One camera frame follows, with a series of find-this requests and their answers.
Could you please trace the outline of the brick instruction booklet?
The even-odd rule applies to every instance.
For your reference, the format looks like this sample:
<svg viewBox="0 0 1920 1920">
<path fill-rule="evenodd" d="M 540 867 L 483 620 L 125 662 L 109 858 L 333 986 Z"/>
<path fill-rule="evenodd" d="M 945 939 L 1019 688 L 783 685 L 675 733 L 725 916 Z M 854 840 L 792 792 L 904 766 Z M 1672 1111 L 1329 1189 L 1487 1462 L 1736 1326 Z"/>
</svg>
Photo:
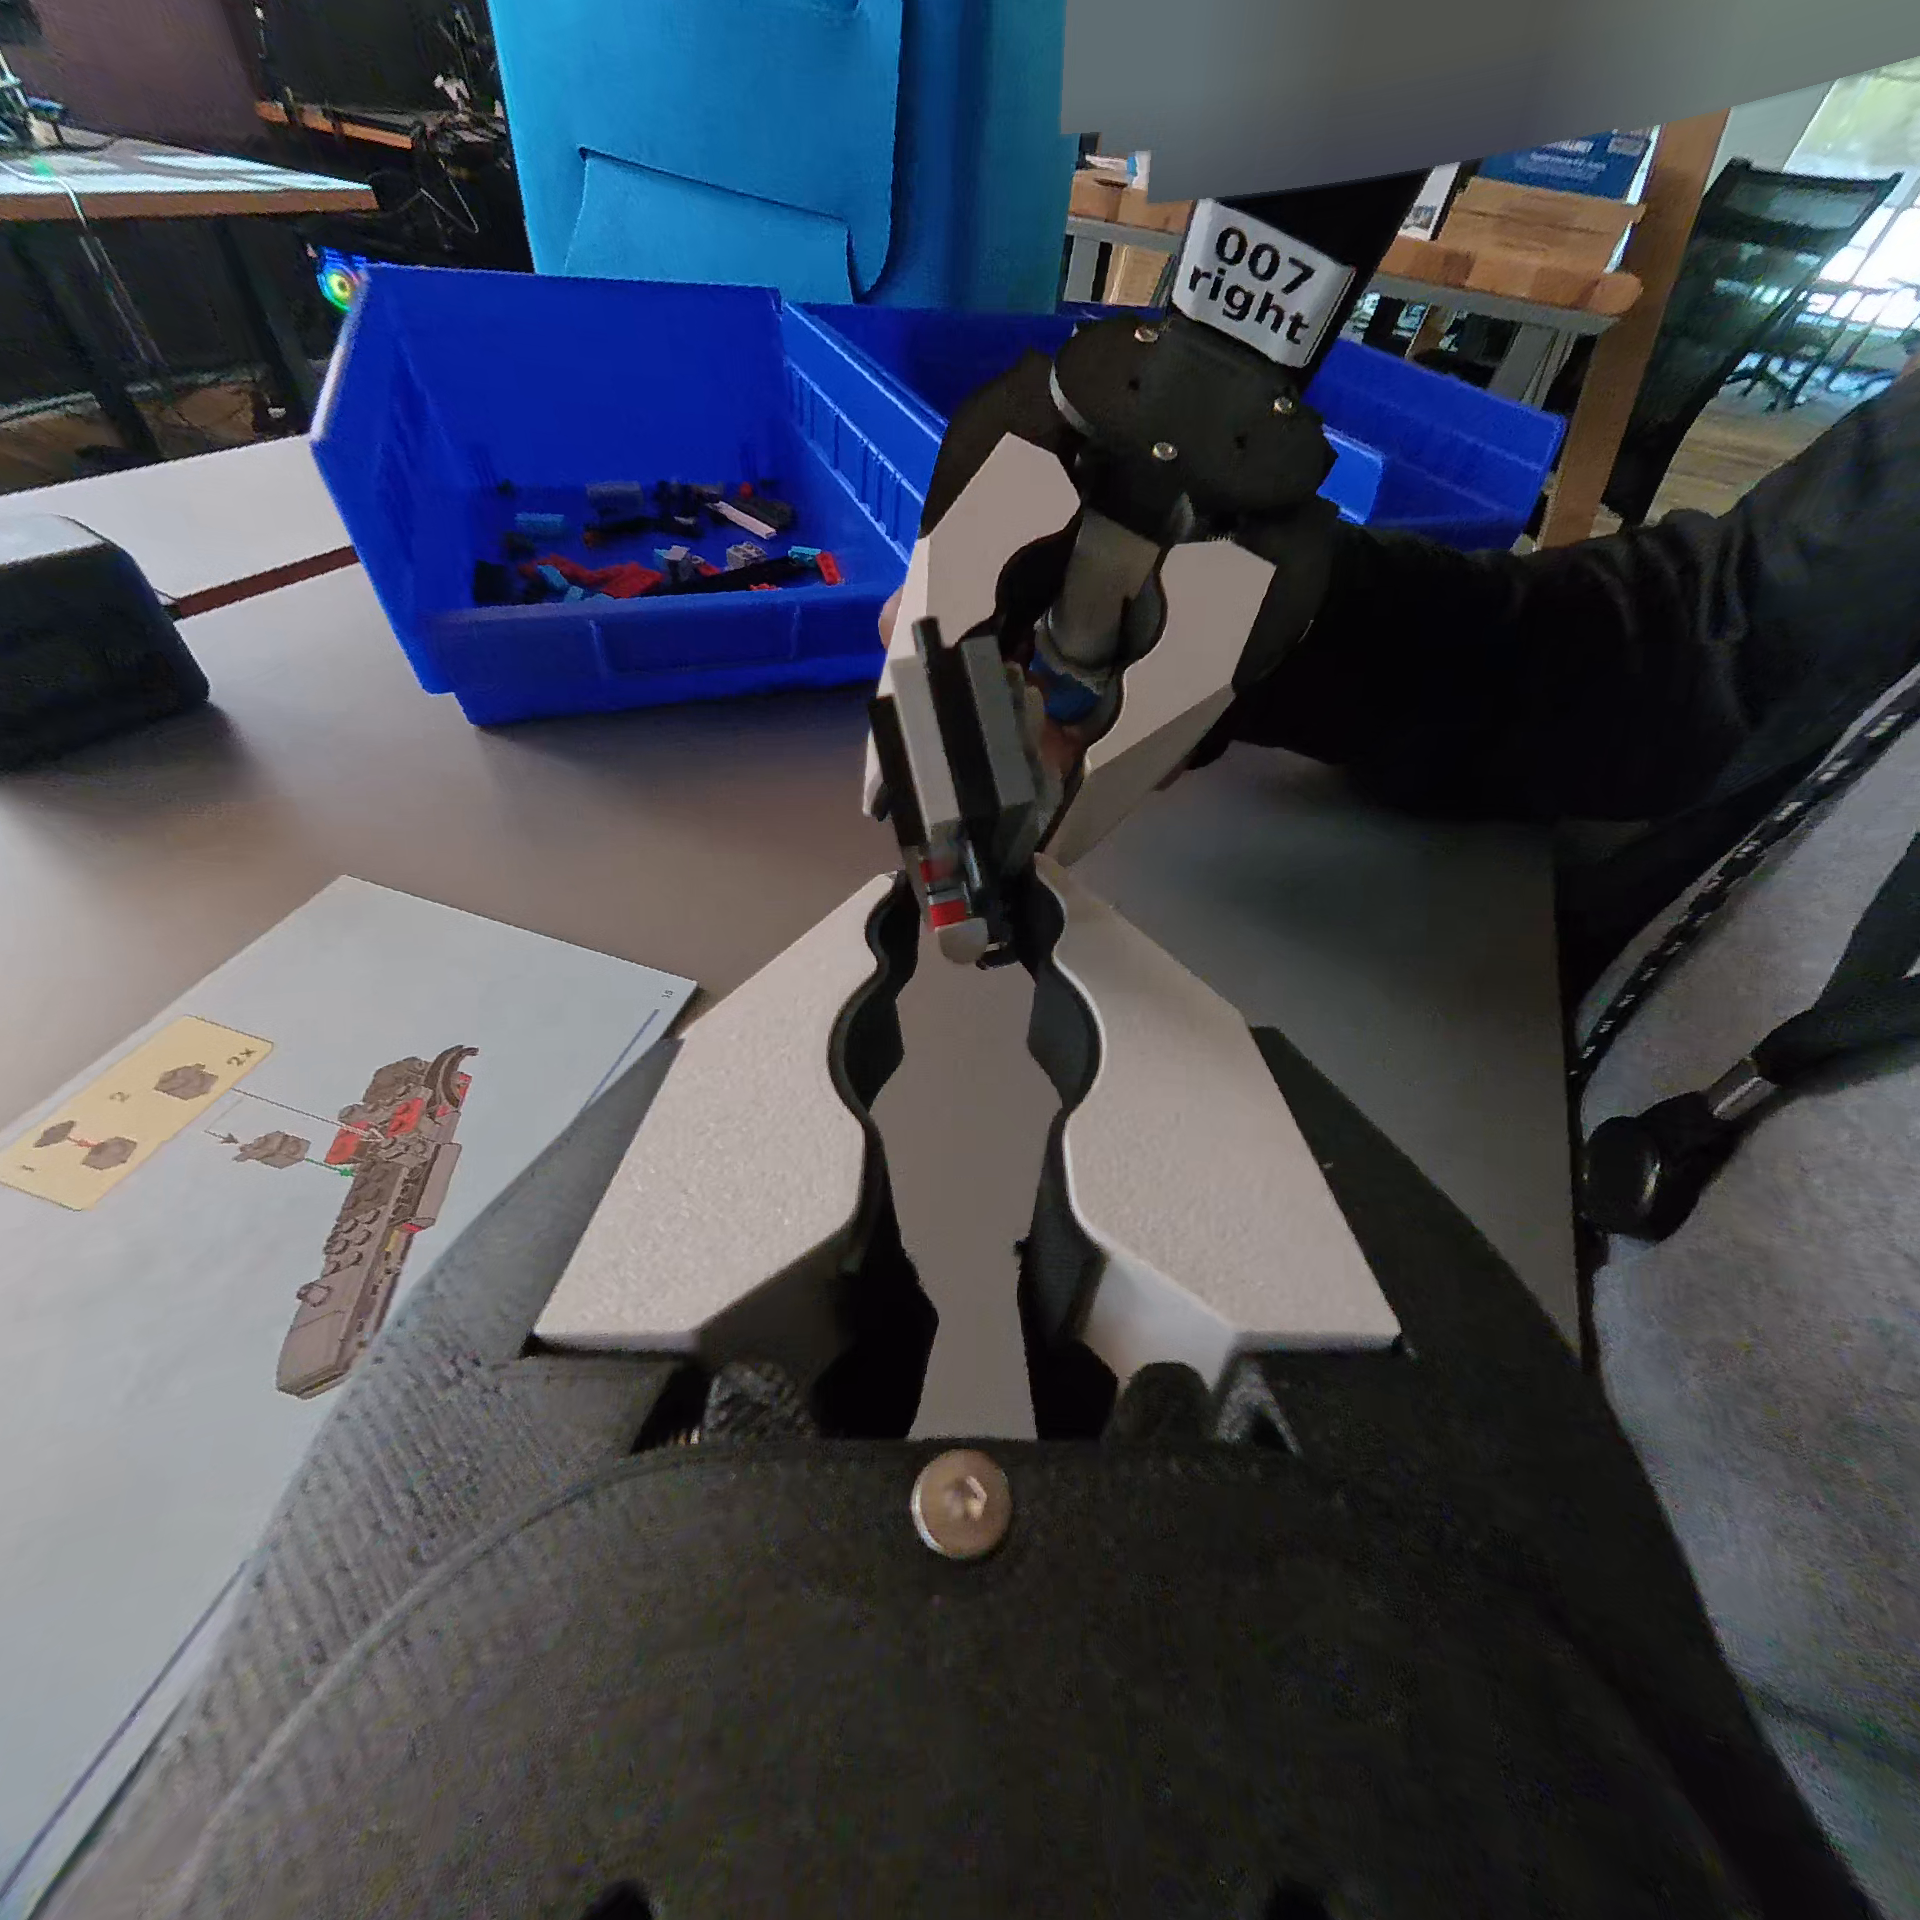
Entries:
<svg viewBox="0 0 1920 1920">
<path fill-rule="evenodd" d="M 4 1125 L 5 1911 L 180 1700 L 371 1334 L 693 990 L 341 875 Z"/>
</svg>

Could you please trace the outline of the black mesh office chair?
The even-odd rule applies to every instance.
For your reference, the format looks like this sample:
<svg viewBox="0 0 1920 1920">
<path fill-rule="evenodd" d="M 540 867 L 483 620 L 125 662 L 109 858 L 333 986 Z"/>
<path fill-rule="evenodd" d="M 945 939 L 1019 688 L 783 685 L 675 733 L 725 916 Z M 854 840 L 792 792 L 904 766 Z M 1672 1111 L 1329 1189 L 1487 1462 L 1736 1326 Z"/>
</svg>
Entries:
<svg viewBox="0 0 1920 1920">
<path fill-rule="evenodd" d="M 1780 172 L 1733 155 L 1706 187 L 1602 490 L 1623 523 L 1648 512 L 1695 417 L 1766 352 L 1813 281 L 1895 192 L 1893 173 Z"/>
</svg>

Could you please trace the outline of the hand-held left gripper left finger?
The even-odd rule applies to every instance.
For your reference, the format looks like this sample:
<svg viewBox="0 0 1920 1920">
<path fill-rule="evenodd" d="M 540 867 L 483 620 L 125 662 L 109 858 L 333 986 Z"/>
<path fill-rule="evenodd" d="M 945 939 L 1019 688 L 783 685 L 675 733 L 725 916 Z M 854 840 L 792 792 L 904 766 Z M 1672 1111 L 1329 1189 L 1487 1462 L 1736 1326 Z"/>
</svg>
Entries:
<svg viewBox="0 0 1920 1920">
<path fill-rule="evenodd" d="M 768 1364 L 815 1420 L 917 1413 L 940 1315 L 873 1116 L 917 945 L 905 877 L 873 875 L 685 1028 L 540 1348 Z"/>
</svg>

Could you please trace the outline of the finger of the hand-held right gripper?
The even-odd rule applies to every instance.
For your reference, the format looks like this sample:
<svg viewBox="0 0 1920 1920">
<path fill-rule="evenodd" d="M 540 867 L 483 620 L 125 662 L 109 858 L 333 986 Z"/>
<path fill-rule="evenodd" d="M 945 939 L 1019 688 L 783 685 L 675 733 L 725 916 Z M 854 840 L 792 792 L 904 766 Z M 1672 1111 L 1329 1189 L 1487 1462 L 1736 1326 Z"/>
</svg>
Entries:
<svg viewBox="0 0 1920 1920">
<path fill-rule="evenodd" d="M 1001 576 L 1016 557 L 1072 527 L 1073 485 L 1059 459 L 1019 437 L 1001 437 L 944 516 L 909 551 L 900 612 L 927 616 L 948 641 L 992 631 L 1005 659 L 1030 677 L 1030 651 L 1007 653 L 1000 638 Z M 862 773 L 868 811 L 869 743 Z"/>
<path fill-rule="evenodd" d="M 1158 573 L 1158 635 L 1115 667 L 1100 703 L 1073 724 L 1082 747 L 1049 827 L 1055 865 L 1098 847 L 1219 722 L 1274 577 L 1271 562 L 1231 539 L 1169 549 Z"/>
</svg>

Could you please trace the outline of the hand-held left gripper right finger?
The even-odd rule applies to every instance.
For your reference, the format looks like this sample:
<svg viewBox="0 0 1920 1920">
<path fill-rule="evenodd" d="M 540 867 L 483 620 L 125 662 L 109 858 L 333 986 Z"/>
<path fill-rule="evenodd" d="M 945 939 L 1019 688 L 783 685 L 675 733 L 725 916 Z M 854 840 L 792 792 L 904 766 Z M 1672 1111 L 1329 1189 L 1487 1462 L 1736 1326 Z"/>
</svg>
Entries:
<svg viewBox="0 0 1920 1920">
<path fill-rule="evenodd" d="M 1019 886 L 1025 1049 L 1058 1107 L 1019 1247 L 1034 1422 L 1101 1427 L 1147 1369 L 1222 1391 L 1401 1324 L 1233 1004 L 1049 858 Z"/>
</svg>

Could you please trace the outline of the grey desk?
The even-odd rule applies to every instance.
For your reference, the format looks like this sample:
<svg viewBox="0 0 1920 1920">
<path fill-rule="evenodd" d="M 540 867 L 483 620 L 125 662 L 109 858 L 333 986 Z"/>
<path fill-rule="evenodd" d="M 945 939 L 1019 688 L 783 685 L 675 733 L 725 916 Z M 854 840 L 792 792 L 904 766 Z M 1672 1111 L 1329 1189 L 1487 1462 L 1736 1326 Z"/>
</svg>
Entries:
<svg viewBox="0 0 1920 1920">
<path fill-rule="evenodd" d="M 501 732 L 423 691 L 299 442 L 4 496 L 122 546 L 209 705 L 4 778 L 4 1127 L 341 877 L 719 997 L 893 840 L 860 689 Z M 1572 1328 L 1544 847 L 1280 754 L 1147 800 L 1079 875 L 1271 1026 Z"/>
</svg>

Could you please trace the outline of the pile of loose bricks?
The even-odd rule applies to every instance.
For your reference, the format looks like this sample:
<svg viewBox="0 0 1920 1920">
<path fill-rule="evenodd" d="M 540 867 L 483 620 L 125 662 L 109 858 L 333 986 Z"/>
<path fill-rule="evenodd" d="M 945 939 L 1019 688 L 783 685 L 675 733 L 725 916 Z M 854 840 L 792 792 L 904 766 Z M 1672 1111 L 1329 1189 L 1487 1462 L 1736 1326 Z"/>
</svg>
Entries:
<svg viewBox="0 0 1920 1920">
<path fill-rule="evenodd" d="M 501 481 L 492 518 L 469 564 L 469 600 L 479 610 L 850 581 L 836 551 L 801 538 L 801 513 L 779 485 L 756 475 L 589 481 L 547 499 Z"/>
</svg>

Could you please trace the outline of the person's grey shirt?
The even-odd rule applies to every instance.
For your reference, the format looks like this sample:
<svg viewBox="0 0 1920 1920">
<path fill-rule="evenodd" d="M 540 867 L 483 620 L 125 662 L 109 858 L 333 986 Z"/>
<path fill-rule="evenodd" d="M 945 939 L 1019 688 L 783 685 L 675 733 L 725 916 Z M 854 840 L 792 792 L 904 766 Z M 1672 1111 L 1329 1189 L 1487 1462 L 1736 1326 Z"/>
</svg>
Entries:
<svg viewBox="0 0 1920 1920">
<path fill-rule="evenodd" d="M 1588 1127 L 1700 1091 L 1825 988 L 1915 835 L 1915 732 L 1787 835 L 1625 1019 Z M 1593 1281 L 1606 1394 L 1756 1715 L 1883 1916 L 1915 1916 L 1915 1048 L 1764 1111 Z"/>
</svg>

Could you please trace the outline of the blue felt bag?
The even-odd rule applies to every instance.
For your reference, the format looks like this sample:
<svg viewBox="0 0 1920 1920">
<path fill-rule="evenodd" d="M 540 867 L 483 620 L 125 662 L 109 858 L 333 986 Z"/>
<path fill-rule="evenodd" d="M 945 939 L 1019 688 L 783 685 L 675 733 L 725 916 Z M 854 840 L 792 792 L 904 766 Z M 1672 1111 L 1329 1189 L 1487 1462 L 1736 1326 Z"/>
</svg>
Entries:
<svg viewBox="0 0 1920 1920">
<path fill-rule="evenodd" d="M 1047 314 L 1058 1 L 494 1 L 540 276 Z"/>
</svg>

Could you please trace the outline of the grey brick model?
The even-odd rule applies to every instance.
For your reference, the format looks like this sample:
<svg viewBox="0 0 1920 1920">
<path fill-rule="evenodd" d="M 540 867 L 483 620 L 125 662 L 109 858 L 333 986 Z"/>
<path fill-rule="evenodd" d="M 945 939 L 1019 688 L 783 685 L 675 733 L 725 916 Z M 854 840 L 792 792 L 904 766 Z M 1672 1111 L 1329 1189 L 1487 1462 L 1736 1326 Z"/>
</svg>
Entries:
<svg viewBox="0 0 1920 1920">
<path fill-rule="evenodd" d="M 942 957 L 1016 964 L 1022 916 L 1063 778 L 1039 688 L 993 631 L 945 639 L 909 620 L 869 700 L 868 811 L 895 840 L 905 889 Z"/>
</svg>

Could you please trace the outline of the wooden-edged work table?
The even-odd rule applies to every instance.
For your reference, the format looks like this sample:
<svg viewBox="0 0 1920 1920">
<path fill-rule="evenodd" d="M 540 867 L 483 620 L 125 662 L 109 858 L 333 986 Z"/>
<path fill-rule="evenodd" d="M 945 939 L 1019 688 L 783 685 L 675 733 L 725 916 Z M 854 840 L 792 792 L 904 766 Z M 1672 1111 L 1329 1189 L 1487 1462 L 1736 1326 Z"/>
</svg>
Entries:
<svg viewBox="0 0 1920 1920">
<path fill-rule="evenodd" d="M 378 212 L 358 180 L 130 137 L 2 154 L 5 226 L 251 220 Z"/>
</svg>

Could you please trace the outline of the black charger case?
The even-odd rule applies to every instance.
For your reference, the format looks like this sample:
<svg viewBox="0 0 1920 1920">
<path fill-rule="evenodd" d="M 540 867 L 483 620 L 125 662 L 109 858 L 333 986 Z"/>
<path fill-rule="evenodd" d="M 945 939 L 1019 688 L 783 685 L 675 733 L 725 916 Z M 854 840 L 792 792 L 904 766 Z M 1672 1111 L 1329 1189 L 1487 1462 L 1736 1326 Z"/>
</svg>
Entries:
<svg viewBox="0 0 1920 1920">
<path fill-rule="evenodd" d="M 2 522 L 2 769 L 203 707 L 209 684 L 127 551 L 81 522 Z"/>
</svg>

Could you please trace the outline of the wooden post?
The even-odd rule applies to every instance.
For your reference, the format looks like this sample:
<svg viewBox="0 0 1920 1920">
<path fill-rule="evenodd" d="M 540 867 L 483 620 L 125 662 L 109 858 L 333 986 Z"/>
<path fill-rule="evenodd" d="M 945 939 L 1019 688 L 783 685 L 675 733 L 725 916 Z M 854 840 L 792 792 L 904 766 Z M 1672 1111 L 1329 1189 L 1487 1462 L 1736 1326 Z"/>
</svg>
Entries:
<svg viewBox="0 0 1920 1920">
<path fill-rule="evenodd" d="M 1642 290 L 1623 315 L 1595 337 L 1538 531 L 1540 548 L 1567 546 L 1592 533 L 1728 118 L 1730 107 L 1717 107 L 1665 121 L 1657 130 L 1642 217 L 1621 253 L 1621 270 L 1635 276 Z"/>
</svg>

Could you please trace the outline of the blue printed box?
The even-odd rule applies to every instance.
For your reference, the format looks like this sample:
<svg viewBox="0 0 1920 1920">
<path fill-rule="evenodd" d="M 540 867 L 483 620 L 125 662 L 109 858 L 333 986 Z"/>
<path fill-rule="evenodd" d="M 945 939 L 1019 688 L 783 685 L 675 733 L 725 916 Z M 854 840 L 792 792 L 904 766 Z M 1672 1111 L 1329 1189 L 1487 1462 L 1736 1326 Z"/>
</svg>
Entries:
<svg viewBox="0 0 1920 1920">
<path fill-rule="evenodd" d="M 1477 180 L 1628 201 L 1657 140 L 1655 130 L 1606 130 L 1477 159 Z"/>
</svg>

